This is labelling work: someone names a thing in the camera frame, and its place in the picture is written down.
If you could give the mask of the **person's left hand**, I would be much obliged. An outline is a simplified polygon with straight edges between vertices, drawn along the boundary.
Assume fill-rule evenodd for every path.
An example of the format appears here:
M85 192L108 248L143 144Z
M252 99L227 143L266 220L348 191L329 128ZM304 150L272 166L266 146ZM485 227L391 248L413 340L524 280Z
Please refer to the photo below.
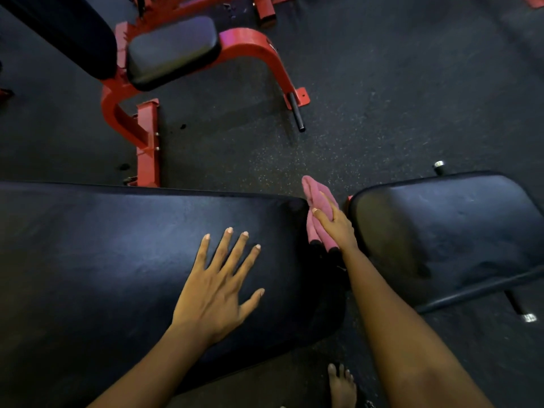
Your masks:
M213 336L210 345L224 339L249 316L241 315L242 303L239 294L261 252L261 246L257 244L252 247L246 259L241 265L238 264L233 276L226 276L224 266L232 251L229 250L229 244L233 234L232 227L225 230L211 262L206 264L204 270L193 272L193 268L191 269L176 303L170 325L170 327L189 323L203 325Z

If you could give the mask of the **person's right hand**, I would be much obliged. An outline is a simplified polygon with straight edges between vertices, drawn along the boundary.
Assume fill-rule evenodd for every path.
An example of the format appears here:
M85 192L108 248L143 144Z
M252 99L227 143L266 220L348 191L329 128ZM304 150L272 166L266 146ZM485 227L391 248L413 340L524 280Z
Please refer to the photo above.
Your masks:
M350 220L326 193L320 192L320 194L327 200L330 208L336 207L336 238L333 238L333 240L338 245L339 250L343 256L349 256L350 254L356 253L359 249Z

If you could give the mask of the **pink cloth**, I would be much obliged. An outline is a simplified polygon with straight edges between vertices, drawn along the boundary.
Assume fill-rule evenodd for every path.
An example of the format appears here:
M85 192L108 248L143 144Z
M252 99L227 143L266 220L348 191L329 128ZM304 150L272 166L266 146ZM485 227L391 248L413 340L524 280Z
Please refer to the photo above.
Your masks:
M321 210L328 217L329 221L332 221L334 209L331 207L330 202L332 202L334 206L338 208L336 200L332 196L327 186L317 182L311 176L303 176L301 182L303 192L309 205L309 212L306 222L309 243L319 243L327 252L339 250L334 239L328 234L328 232L326 232L322 224L313 214L313 209L316 208Z

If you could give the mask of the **person's right forearm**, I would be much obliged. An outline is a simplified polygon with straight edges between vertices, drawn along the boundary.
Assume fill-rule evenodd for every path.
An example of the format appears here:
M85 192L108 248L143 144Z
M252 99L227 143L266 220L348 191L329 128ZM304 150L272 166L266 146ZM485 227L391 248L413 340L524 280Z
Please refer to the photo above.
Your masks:
M439 335L357 245L343 247L342 256L391 408L494 408Z

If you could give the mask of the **person's left forearm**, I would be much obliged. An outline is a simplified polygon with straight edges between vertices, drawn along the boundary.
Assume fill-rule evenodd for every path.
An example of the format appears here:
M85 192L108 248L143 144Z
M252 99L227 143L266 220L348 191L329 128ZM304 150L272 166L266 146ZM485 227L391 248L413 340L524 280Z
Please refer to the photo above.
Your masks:
M169 327L139 363L87 408L164 408L212 338L200 324Z

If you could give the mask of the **long black bench back pad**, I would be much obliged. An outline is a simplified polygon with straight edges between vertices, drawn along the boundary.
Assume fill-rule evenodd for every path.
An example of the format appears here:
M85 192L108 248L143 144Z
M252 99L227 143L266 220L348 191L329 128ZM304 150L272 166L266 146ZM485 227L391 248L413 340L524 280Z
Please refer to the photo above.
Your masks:
M201 238L213 251L228 227L263 248L241 300L266 292L176 393L330 336L345 291L308 212L283 195L0 182L0 408L91 403L159 341Z

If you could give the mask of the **person's bare foot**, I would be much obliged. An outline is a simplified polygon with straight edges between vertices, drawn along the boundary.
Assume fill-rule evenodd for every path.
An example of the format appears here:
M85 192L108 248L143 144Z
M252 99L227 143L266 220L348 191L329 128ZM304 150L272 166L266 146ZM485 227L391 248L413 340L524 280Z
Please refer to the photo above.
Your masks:
M343 364L328 365L331 408L356 408L357 386L353 375Z

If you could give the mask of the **black bench seat pad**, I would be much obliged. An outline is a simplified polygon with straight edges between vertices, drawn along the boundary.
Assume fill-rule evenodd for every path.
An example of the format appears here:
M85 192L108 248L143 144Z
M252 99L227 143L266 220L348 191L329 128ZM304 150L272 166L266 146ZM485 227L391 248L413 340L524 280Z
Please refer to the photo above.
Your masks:
M361 250L412 308L544 265L544 210L493 171L365 188L346 204Z

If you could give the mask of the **small black padded seat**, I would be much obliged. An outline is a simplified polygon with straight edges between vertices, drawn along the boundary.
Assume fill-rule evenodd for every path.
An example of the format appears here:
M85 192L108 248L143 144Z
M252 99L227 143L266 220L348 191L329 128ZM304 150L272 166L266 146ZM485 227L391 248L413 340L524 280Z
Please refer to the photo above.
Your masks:
M143 33L129 42L127 78L151 91L213 63L221 53L213 19L193 17Z

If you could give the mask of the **black padded backrest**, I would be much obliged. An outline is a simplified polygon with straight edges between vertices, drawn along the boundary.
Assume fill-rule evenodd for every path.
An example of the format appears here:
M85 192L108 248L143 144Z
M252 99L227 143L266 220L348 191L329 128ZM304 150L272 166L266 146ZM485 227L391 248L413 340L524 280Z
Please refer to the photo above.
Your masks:
M114 32L86 0L0 0L0 5L93 78L116 75Z

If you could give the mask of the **black bench frame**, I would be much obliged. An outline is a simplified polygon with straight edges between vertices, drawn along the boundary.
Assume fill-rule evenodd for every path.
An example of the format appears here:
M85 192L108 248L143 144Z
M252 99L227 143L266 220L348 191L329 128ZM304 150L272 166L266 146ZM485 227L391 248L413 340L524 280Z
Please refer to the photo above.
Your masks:
M486 295L499 292L506 292L519 288L522 285L544 278L544 265L539 265L531 270L509 278L497 280L486 280L481 283L471 284L467 287L449 289L443 293L432 295L423 303L413 306L415 311L421 315L430 313L448 306L474 300Z

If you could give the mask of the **red weight bench frame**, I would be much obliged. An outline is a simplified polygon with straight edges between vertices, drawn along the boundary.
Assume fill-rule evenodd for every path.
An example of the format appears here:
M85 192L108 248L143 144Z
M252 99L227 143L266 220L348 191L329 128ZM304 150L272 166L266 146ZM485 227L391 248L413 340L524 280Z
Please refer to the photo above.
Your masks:
M160 102L158 99L143 102L137 106L137 113L132 116L128 115L120 106L121 102L143 92L148 92L139 91L127 78L126 64L129 42L135 37L155 29L143 33L138 33L138 30L136 26L125 22L118 24L115 31L113 31L117 44L118 68L113 78L100 80L103 84L101 109L105 121L137 149L136 175L125 179L124 185L158 188L160 187L158 114ZM287 99L290 92L296 93L299 109L309 104L310 99L306 89L295 88L279 53L265 34L245 27L236 27L218 33L221 42L219 57L213 63L192 73L238 57L253 57L263 61L268 66L281 88L284 102L290 111L291 108Z

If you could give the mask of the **red gym machine frame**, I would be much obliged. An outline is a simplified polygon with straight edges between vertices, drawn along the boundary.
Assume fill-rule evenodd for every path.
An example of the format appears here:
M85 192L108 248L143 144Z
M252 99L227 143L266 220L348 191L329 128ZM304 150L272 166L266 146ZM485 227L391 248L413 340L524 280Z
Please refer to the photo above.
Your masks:
M232 0L128 0L138 10L138 25L159 26ZM260 25L276 20L274 5L289 0L251 0Z

